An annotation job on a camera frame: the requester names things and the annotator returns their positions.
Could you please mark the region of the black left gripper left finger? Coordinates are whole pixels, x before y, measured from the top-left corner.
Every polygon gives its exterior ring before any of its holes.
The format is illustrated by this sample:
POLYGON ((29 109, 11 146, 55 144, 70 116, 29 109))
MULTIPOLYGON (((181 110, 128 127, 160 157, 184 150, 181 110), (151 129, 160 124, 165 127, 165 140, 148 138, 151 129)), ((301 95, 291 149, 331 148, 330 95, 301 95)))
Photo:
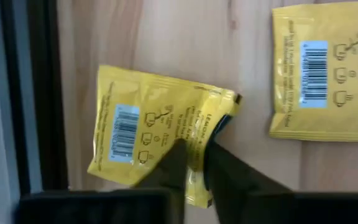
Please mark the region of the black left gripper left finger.
POLYGON ((187 149, 184 139, 177 139, 157 165, 138 183, 136 189, 161 190, 168 198, 169 224, 183 224, 187 149))

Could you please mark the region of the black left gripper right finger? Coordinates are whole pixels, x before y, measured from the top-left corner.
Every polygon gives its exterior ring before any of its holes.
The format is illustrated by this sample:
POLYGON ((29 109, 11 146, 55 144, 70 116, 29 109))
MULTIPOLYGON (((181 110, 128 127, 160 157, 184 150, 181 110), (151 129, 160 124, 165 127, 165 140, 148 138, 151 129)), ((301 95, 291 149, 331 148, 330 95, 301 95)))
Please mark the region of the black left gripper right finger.
POLYGON ((292 191, 212 142, 204 182, 220 224, 292 224, 292 191))

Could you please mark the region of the yellow tea packet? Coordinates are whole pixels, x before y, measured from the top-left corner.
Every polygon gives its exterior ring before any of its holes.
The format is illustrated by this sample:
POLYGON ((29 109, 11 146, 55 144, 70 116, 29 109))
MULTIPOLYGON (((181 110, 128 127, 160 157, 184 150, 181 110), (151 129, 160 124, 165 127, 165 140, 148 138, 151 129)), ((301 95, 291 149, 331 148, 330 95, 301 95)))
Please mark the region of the yellow tea packet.
POLYGON ((236 114, 235 91, 179 78, 102 65, 98 70, 94 156, 88 172, 133 185, 184 139, 188 150, 186 201, 207 208, 207 145, 236 114))
POLYGON ((270 135, 358 142, 358 1, 280 7, 272 15, 270 135))

